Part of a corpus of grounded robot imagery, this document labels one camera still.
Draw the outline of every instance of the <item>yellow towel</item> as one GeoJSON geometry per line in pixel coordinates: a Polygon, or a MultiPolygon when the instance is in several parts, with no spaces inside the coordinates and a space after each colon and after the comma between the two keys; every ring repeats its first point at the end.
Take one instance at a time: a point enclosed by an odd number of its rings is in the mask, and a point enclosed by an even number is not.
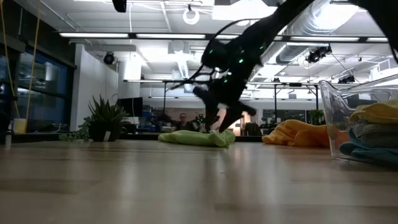
{"type": "Polygon", "coordinates": [[[329,147],[326,125],[315,126],[297,120],[280,123],[270,135],[263,136],[262,141],[286,146],[329,147]]]}
{"type": "Polygon", "coordinates": [[[349,121],[355,123],[361,119],[372,123],[398,124],[398,98],[383,103],[358,106],[349,121]]]}

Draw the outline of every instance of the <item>green cloth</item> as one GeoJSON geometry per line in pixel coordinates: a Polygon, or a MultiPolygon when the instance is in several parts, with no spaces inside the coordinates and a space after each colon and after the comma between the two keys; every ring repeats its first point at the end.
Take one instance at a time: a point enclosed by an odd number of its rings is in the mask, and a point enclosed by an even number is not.
{"type": "Polygon", "coordinates": [[[215,131],[210,134],[181,130],[174,131],[173,133],[161,134],[159,135],[158,140],[190,146],[228,147],[229,144],[235,142],[235,135],[228,130],[223,133],[215,131]]]}

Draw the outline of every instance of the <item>ceiling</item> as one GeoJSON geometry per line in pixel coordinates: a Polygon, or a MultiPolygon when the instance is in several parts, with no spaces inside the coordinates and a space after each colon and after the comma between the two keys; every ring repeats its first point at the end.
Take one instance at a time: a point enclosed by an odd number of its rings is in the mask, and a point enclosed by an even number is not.
{"type": "MultiPolygon", "coordinates": [[[[31,13],[36,14],[37,7],[30,0],[15,0],[31,13]]],[[[195,25],[189,25],[183,20],[186,6],[165,6],[165,14],[161,5],[132,5],[131,27],[129,13],[117,13],[111,4],[103,2],[81,2],[74,0],[42,0],[41,17],[52,27],[64,32],[159,32],[159,33],[215,33],[230,21],[213,20],[211,6],[198,7],[200,19],[195,25]]],[[[228,34],[240,34],[247,26],[232,26],[225,31],[228,34]]],[[[334,31],[333,35],[355,36],[383,36],[378,26],[365,10],[360,9],[347,23],[334,31]]],[[[177,63],[169,58],[169,40],[91,40],[92,44],[104,45],[135,45],[147,62],[142,67],[146,78],[164,77],[177,69],[177,63]]],[[[205,46],[206,41],[187,41],[189,45],[205,46]]],[[[354,68],[359,82],[366,82],[369,78],[369,69],[383,62],[391,55],[387,44],[331,44],[333,54],[324,58],[320,63],[308,69],[299,58],[293,66],[283,70],[279,76],[282,82],[305,82],[310,76],[311,81],[317,82],[354,68]]],[[[128,57],[129,52],[115,52],[118,57],[128,57]]],[[[188,61],[190,70],[200,65],[199,57],[188,61]]]]}

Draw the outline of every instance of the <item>plastic container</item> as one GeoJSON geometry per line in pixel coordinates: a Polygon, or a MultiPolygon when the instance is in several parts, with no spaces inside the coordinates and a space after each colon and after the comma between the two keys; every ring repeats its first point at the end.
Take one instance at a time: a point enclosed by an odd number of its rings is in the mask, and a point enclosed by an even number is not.
{"type": "Polygon", "coordinates": [[[347,155],[347,153],[343,154],[340,146],[345,142],[352,142],[348,133],[357,124],[350,122],[349,118],[358,106],[381,103],[398,97],[398,75],[340,90],[326,81],[321,81],[320,89],[330,139],[331,155],[379,164],[379,161],[368,157],[361,158],[347,155]]]}

